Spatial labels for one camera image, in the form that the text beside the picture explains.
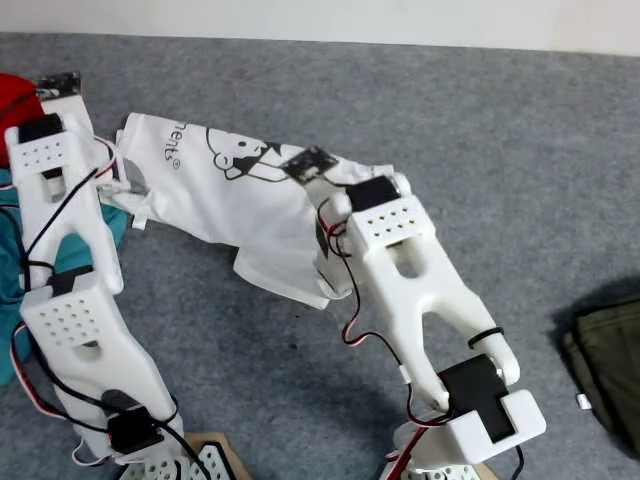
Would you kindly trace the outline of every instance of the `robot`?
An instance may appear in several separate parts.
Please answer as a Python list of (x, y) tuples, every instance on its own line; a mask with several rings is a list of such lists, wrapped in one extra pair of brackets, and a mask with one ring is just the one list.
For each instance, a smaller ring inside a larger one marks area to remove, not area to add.
[[(100, 215), (91, 132), (74, 115), (53, 113), (8, 129), (5, 139), (23, 220), (24, 323), (14, 334), (31, 332), (64, 407), (39, 400), (16, 365), (38, 410), (70, 421), (97, 461), (130, 465), (122, 478), (233, 478), (223, 462), (206, 461), (211, 455), (198, 456), (186, 444), (175, 399), (114, 301), (124, 283)], [(336, 162), (313, 147), (280, 169), (317, 200)], [(531, 393), (507, 389), (520, 377), (518, 361), (456, 272), (406, 177), (383, 175), (335, 190), (314, 202), (318, 282), (329, 298), (353, 293), (358, 302), (366, 285), (387, 325), (384, 335), (353, 339), (354, 315), (344, 340), (382, 339), (410, 394), (443, 413), (423, 420), (409, 406), (410, 421), (396, 430), (397, 451), (380, 478), (478, 478), (471, 465), (546, 429)], [(93, 267), (55, 272), (60, 242), (72, 232), (89, 246)], [(436, 373), (423, 346), (427, 312), (451, 323), (476, 356)]]

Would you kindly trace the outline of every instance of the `cartoon print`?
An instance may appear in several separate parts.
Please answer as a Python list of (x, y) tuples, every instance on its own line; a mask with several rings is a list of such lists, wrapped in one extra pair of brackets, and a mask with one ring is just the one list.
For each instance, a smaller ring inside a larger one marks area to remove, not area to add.
[(280, 144), (263, 142), (236, 133), (207, 129), (207, 145), (213, 153), (213, 164), (224, 172), (227, 180), (253, 177), (267, 182), (282, 182), (289, 178), (279, 164), (265, 158), (273, 150), (280, 157)]

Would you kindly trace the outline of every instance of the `white cloth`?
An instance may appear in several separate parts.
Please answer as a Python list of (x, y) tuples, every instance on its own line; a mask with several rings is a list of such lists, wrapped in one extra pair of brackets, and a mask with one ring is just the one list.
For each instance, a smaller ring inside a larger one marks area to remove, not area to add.
[[(107, 186), (103, 200), (205, 242), (239, 247), (234, 270), (245, 280), (326, 307), (313, 263), (315, 208), (280, 168), (302, 148), (137, 113), (129, 115), (117, 145), (129, 182), (138, 186), (124, 192)], [(333, 182), (355, 183), (392, 171), (339, 160), (326, 172)], [(129, 162), (139, 170), (137, 180)], [(335, 190), (329, 182), (314, 182), (322, 184), (314, 196)]]

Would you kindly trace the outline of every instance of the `olive green bag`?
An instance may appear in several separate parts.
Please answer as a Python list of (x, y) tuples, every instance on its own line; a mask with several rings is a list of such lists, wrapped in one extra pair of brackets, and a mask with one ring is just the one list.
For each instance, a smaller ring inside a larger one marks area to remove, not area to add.
[(602, 425), (640, 454), (640, 299), (578, 315), (564, 349)]

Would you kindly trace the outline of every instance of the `wire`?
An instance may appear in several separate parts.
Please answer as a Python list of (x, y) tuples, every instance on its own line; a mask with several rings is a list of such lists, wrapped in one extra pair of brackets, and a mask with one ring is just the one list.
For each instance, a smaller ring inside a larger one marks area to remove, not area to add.
[[(47, 363), (47, 360), (44, 358), (44, 355), (42, 354), (42, 351), (40, 350), (40, 348), (38, 347), (38, 345), (34, 342), (34, 354), (35, 354), (35, 358), (38, 361), (38, 363), (40, 364), (40, 367), (42, 368), (42, 370), (44, 371), (45, 375), (47, 375), (47, 377), (49, 377), (49, 379), (53, 382), (54, 385), (56, 385), (60, 390), (62, 390), (64, 393), (77, 398), (78, 400), (82, 400), (84, 402), (87, 402), (91, 405), (94, 405), (98, 408), (104, 409), (104, 410), (108, 410), (114, 413), (118, 413), (118, 414), (126, 414), (128, 413), (128, 410), (120, 408), (120, 407), (116, 407), (114, 405), (110, 405), (102, 400), (98, 400), (96, 398), (90, 397), (88, 395), (85, 395), (82, 392), (78, 392), (77, 390), (72, 389), (71, 387), (69, 387), (68, 385), (66, 385), (62, 380), (60, 380), (60, 378), (58, 378), (58, 376), (51, 370), (51, 367), (49, 367), (49, 364)], [(209, 470), (207, 470), (207, 467), (204, 465), (204, 463), (202, 462), (202, 460), (200, 460), (198, 458), (198, 455), (196, 454), (196, 452), (193, 450), (193, 448), (191, 448), (189, 446), (189, 444), (186, 442), (186, 440), (180, 436), (180, 434), (178, 432), (176, 432), (173, 428), (171, 428), (168, 424), (169, 422), (171, 422), (176, 415), (178, 414), (178, 402), (176, 401), (176, 399), (172, 396), (171, 397), (174, 401), (174, 403), (176, 404), (176, 409), (175, 412), (173, 413), (173, 415), (171, 415), (171, 417), (169, 417), (167, 420), (157, 420), (153, 417), (150, 417), (150, 420), (152, 421), (152, 425), (161, 428), (162, 430), (166, 431), (169, 435), (171, 435), (181, 446), (182, 448), (187, 452), (187, 455), (189, 455), (189, 457), (191, 457), (191, 459), (193, 460), (193, 463), (195, 463), (198, 468), (200, 468), (200, 470), (202, 470), (203, 475), (206, 477), (207, 480), (211, 480), (211, 473), (209, 472)]]
[(4, 118), (11, 113), (11, 110), (16, 108), (22, 102), (24, 102), (26, 100), (29, 100), (31, 98), (31, 96), (33, 96), (35, 94), (36, 94), (36, 91), (32, 90), (31, 92), (26, 93), (26, 94), (22, 95), (21, 97), (16, 98), (13, 102), (11, 102), (5, 108), (0, 110), (0, 123), (2, 123), (4, 121)]
[(25, 328), (26, 328), (26, 324), (23, 321), (21, 321), (13, 329), (13, 333), (11, 334), (9, 354), (11, 357), (11, 363), (16, 372), (16, 377), (20, 381), (22, 388), (24, 389), (25, 393), (27, 394), (27, 396), (35, 406), (36, 410), (38, 410), (40, 413), (48, 417), (68, 420), (69, 422), (75, 425), (79, 425), (81, 427), (87, 428), (89, 430), (93, 430), (95, 432), (108, 433), (108, 431), (104, 428), (96, 427), (95, 425), (90, 425), (88, 423), (83, 422), (82, 420), (76, 420), (66, 412), (61, 411), (60, 409), (53, 406), (51, 403), (44, 400), (38, 394), (37, 390), (35, 389), (35, 387), (33, 386), (33, 384), (31, 383), (31, 381), (29, 380), (29, 378), (27, 377), (24, 371), (24, 368), (22, 366), (22, 363), (20, 362), (20, 358), (18, 356), (18, 351), (16, 348), (16, 336)]
[[(349, 320), (345, 324), (345, 326), (342, 328), (342, 341), (347, 345), (349, 345), (350, 347), (357, 347), (362, 342), (364, 342), (367, 339), (367, 337), (376, 337), (379, 340), (381, 340), (382, 343), (385, 344), (385, 346), (391, 352), (391, 354), (393, 355), (393, 358), (396, 360), (398, 365), (402, 365), (402, 361), (400, 360), (400, 357), (398, 357), (398, 354), (395, 352), (395, 350), (393, 349), (389, 341), (381, 333), (376, 331), (367, 331), (358, 335), (355, 338), (349, 338), (349, 332), (351, 331), (351, 328), (355, 325), (355, 323), (358, 321), (358, 317), (360, 315), (360, 310), (362, 307), (362, 298), (360, 296), (360, 289), (358, 288), (358, 284), (356, 283), (356, 280), (353, 275), (353, 271), (351, 270), (351, 267), (349, 265), (349, 262), (347, 262), (345, 256), (342, 254), (342, 249), (340, 247), (340, 244), (338, 243), (336, 244), (336, 246), (338, 248), (338, 256), (342, 259), (342, 262), (344, 263), (344, 266), (347, 269), (347, 273), (349, 274), (349, 278), (351, 279), (351, 283), (353, 285), (353, 293), (356, 298), (356, 309), (351, 317), (351, 320)], [(452, 413), (448, 412), (447, 414), (440, 416), (438, 418), (435, 418), (433, 420), (420, 420), (413, 413), (413, 410), (411, 408), (411, 401), (413, 400), (413, 387), (411, 386), (411, 383), (407, 383), (407, 389), (408, 389), (407, 403), (406, 403), (407, 416), (409, 417), (409, 420), (411, 420), (416, 425), (421, 427), (426, 427), (426, 428), (440, 427), (444, 425), (452, 417)]]
[(120, 156), (120, 153), (119, 153), (118, 147), (116, 147), (116, 145), (113, 142), (107, 140), (106, 138), (102, 138), (97, 135), (94, 135), (93, 139), (96, 140), (98, 143), (103, 144), (110, 151), (109, 161), (104, 167), (100, 168), (100, 170), (96, 173), (94, 177), (94, 178), (100, 178), (113, 168), (113, 165), (116, 163), (116, 159)]
[(100, 467), (104, 465), (107, 460), (109, 460), (109, 457), (107, 456), (102, 458), (96, 458), (91, 462), (85, 462), (80, 457), (78, 457), (78, 452), (82, 448), (82, 445), (84, 445), (84, 438), (80, 437), (80, 443), (78, 443), (78, 446), (74, 448), (73, 451), (71, 452), (71, 460), (73, 460), (73, 463), (75, 463), (76, 465), (80, 467)]
[(31, 271), (29, 269), (29, 264), (27, 263), (29, 257), (22, 243), (20, 227), (18, 226), (18, 222), (13, 217), (13, 215), (11, 215), (5, 207), (0, 207), (0, 214), (7, 217), (9, 223), (11, 223), (11, 226), (13, 227), (13, 235), (16, 240), (16, 246), (18, 247), (18, 255), (20, 256), (20, 267), (24, 272), (24, 288), (26, 291), (29, 291), (31, 290)]
[(426, 432), (427, 430), (428, 430), (427, 427), (418, 427), (418, 429), (416, 430), (416, 433), (414, 433), (413, 437), (411, 438), (411, 440), (409, 440), (409, 443), (407, 444), (406, 447), (404, 447), (404, 450), (398, 457), (398, 460), (396, 460), (396, 464), (393, 466), (393, 469), (391, 469), (391, 472), (387, 476), (386, 480), (400, 479), (402, 472), (405, 471), (405, 469), (407, 468), (407, 465), (409, 464), (409, 460), (411, 459), (411, 452), (413, 451), (413, 448), (416, 446), (420, 438), (422, 438), (422, 435), (424, 435), (424, 432)]
[(42, 227), (42, 230), (40, 230), (38, 235), (36, 235), (36, 238), (31, 243), (31, 246), (27, 248), (27, 251), (26, 251), (27, 257), (29, 257), (29, 254), (33, 251), (33, 249), (38, 244), (42, 236), (46, 233), (46, 231), (49, 230), (49, 227), (51, 227), (51, 224), (55, 221), (56, 218), (58, 218), (58, 215), (62, 213), (62, 210), (64, 210), (64, 208), (69, 204), (69, 202), (71, 201), (71, 199), (73, 199), (76, 193), (78, 193), (78, 191), (94, 177), (97, 171), (98, 171), (97, 168), (94, 168), (93, 170), (91, 170), (91, 172), (89, 172), (89, 174), (86, 177), (84, 177), (75, 187), (73, 187), (73, 189), (64, 198), (64, 200), (60, 202), (60, 205), (58, 206), (56, 211), (53, 212), (53, 215), (51, 215), (49, 220), (47, 220), (47, 223), (44, 225), (44, 227)]
[(524, 470), (524, 452), (522, 451), (522, 447), (520, 445), (516, 447), (516, 453), (518, 454), (518, 466), (513, 471), (511, 480), (516, 480), (522, 473), (522, 470)]
[(325, 198), (322, 202), (320, 202), (320, 205), (318, 205), (318, 208), (316, 209), (316, 218), (318, 219), (322, 230), (324, 230), (325, 232), (327, 231), (327, 228), (329, 228), (329, 226), (327, 225), (327, 222), (324, 221), (324, 218), (322, 218), (322, 207), (329, 203), (329, 200), (330, 197)]
[(320, 180), (324, 180), (329, 185), (331, 185), (333, 187), (337, 187), (337, 188), (345, 188), (345, 187), (352, 187), (353, 186), (353, 183), (336, 183), (333, 180), (329, 180), (329, 178), (326, 175), (320, 175), (320, 176), (318, 176), (316, 178), (319, 178)]

